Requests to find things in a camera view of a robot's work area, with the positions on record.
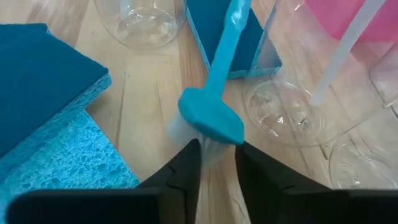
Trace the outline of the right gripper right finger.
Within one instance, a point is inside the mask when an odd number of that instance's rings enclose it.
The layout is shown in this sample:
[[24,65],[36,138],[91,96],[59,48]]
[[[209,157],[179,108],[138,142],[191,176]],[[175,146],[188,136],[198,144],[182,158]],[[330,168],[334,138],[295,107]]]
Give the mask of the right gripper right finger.
[[332,190],[248,142],[235,161],[252,224],[398,224],[398,190]]

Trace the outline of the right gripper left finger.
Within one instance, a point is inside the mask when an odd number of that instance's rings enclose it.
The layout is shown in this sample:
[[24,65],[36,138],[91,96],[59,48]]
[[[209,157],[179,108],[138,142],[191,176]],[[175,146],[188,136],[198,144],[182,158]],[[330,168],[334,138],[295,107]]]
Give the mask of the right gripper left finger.
[[7,224],[195,224],[201,144],[192,139],[133,189],[36,190],[15,198]]

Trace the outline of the blue dish brush white bristles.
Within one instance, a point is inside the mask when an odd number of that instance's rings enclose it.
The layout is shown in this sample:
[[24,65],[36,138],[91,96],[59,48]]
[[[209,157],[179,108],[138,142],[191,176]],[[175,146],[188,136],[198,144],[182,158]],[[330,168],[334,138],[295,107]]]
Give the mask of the blue dish brush white bristles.
[[167,134],[177,145],[200,142],[202,167],[217,163],[230,145],[244,142],[241,118],[223,100],[229,68],[248,21],[251,0],[231,0],[224,28],[203,88],[187,87],[178,99],[178,113]]

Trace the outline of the clear soap bottle black pump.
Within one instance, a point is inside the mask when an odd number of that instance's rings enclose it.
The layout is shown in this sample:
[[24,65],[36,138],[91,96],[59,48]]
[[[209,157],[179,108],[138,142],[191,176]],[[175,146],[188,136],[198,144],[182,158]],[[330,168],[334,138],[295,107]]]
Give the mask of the clear soap bottle black pump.
[[[253,0],[282,62],[245,78],[244,105],[266,137],[288,146],[327,144],[381,110],[370,71],[396,42],[359,38],[386,0],[365,0],[340,40],[317,21],[306,0]],[[398,100],[392,105],[398,108]]]
[[340,136],[329,174],[334,189],[398,190],[398,108],[381,110]]
[[187,17],[187,0],[93,0],[108,33],[136,49],[153,49],[176,38]]

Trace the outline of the blue two-tone kitchen sponge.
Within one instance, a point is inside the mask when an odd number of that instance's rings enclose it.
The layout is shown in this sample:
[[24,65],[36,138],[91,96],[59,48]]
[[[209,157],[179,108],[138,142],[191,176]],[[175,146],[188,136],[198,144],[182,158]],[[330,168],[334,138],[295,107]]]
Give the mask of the blue two-tone kitchen sponge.
[[111,82],[106,67],[46,24],[0,24],[0,157],[46,123],[85,108]]
[[[210,68],[224,29],[231,0],[187,0],[187,19],[206,68]],[[274,73],[282,62],[252,9],[241,33],[228,79],[246,77],[250,69]]]
[[0,223],[18,195],[40,189],[132,189],[139,179],[86,111],[52,138],[0,158]]

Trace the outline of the pink plastic tray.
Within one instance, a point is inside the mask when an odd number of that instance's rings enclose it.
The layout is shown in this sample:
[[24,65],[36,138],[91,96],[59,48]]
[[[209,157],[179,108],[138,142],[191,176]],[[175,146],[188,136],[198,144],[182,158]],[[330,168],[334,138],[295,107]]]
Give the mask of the pink plastic tray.
[[[340,40],[365,0],[306,0],[317,21]],[[360,41],[398,42],[398,0],[386,0]]]

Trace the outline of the clear plastic bin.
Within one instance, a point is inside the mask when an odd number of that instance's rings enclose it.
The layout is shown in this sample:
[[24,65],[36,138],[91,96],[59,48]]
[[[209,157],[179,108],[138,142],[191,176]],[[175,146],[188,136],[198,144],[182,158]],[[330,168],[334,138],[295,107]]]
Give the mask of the clear plastic bin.
[[369,75],[382,100],[382,107],[392,106],[398,100],[398,42],[371,69]]

